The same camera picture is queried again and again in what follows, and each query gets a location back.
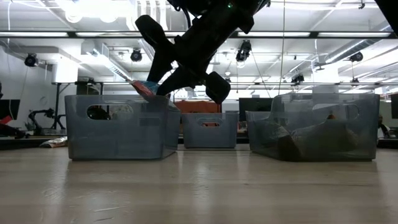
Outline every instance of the spotlight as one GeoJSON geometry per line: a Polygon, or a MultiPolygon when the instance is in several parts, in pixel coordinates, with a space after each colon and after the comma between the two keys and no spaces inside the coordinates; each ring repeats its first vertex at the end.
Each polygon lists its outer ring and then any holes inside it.
{"type": "Polygon", "coordinates": [[[358,53],[352,55],[352,56],[349,58],[349,60],[350,60],[351,62],[360,62],[360,61],[363,60],[363,54],[362,54],[361,52],[358,52],[358,53]]]}
{"type": "Polygon", "coordinates": [[[351,80],[351,83],[359,83],[358,78],[353,78],[353,79],[351,80]]]}
{"type": "Polygon", "coordinates": [[[142,60],[141,49],[132,50],[130,58],[133,62],[140,62],[142,60]]]}
{"type": "Polygon", "coordinates": [[[293,86],[296,86],[296,85],[298,85],[298,84],[300,84],[302,82],[304,82],[303,74],[298,74],[297,76],[292,77],[291,83],[294,83],[293,86]]]}
{"type": "Polygon", "coordinates": [[[236,55],[237,62],[244,62],[250,56],[251,44],[250,40],[244,40],[236,55]]]}
{"type": "Polygon", "coordinates": [[[27,57],[25,58],[25,65],[31,68],[37,67],[39,65],[39,60],[36,54],[33,53],[27,54],[27,57]]]}

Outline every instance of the hanging wire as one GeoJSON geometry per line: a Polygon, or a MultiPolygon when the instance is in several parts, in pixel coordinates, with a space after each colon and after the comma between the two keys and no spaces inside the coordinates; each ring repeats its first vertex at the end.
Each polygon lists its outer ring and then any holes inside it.
{"type": "Polygon", "coordinates": [[[353,72],[353,80],[355,79],[354,75],[354,62],[351,62],[351,71],[353,72]]]}
{"type": "Polygon", "coordinates": [[[238,75],[238,61],[236,61],[236,93],[239,93],[238,90],[238,82],[239,82],[239,75],[238,75]]]}
{"type": "Polygon", "coordinates": [[[262,84],[264,84],[264,87],[265,87],[266,90],[267,90],[267,93],[268,93],[269,98],[271,98],[271,95],[269,94],[269,91],[268,91],[268,89],[267,89],[267,85],[266,85],[266,83],[264,82],[264,79],[262,78],[262,75],[261,75],[261,72],[260,72],[260,68],[259,68],[259,66],[258,66],[258,64],[257,64],[257,61],[256,61],[256,58],[255,58],[255,56],[254,56],[253,51],[251,51],[251,54],[253,55],[253,59],[254,59],[254,63],[256,64],[257,71],[258,71],[259,74],[260,74],[261,82],[262,82],[262,84]]]}
{"type": "Polygon", "coordinates": [[[282,84],[283,77],[283,69],[284,69],[284,49],[285,49],[285,28],[286,28],[286,0],[284,0],[284,28],[283,28],[283,36],[282,36],[282,58],[280,62],[280,79],[279,79],[279,88],[278,95],[280,93],[280,86],[282,84]]]}

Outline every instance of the wooden table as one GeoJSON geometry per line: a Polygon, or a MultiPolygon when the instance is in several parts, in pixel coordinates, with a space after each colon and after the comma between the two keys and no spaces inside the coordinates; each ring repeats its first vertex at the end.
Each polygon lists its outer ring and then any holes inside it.
{"type": "Polygon", "coordinates": [[[249,151],[72,162],[0,151],[0,223],[398,223],[398,152],[290,163],[249,151]]]}

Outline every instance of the small plastic bin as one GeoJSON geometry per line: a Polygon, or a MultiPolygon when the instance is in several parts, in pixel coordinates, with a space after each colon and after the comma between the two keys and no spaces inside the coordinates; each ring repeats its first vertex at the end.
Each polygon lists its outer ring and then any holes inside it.
{"type": "Polygon", "coordinates": [[[187,113],[182,115],[186,148],[235,148],[238,113],[187,113]]]}
{"type": "Polygon", "coordinates": [[[157,96],[66,96],[69,158],[161,159],[177,150],[180,110],[157,96]],[[92,119],[89,108],[109,119],[92,119]]]}
{"type": "Polygon", "coordinates": [[[250,149],[283,161],[376,158],[380,96],[288,94],[271,113],[246,112],[250,149]]]}

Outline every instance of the black robotic arm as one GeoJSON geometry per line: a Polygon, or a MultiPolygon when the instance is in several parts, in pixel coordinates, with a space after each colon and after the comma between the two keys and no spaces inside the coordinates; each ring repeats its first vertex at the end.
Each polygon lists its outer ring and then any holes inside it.
{"type": "Polygon", "coordinates": [[[147,81],[160,82],[176,61],[178,68],[164,81],[157,95],[166,95],[183,87],[206,86],[206,94],[222,103],[231,86],[216,72],[206,73],[218,47],[240,28],[248,33],[254,25],[253,15],[270,0],[168,0],[176,9],[190,12],[196,18],[182,36],[171,43],[163,28],[150,16],[136,21],[143,38],[155,49],[154,61],[147,81]]]}

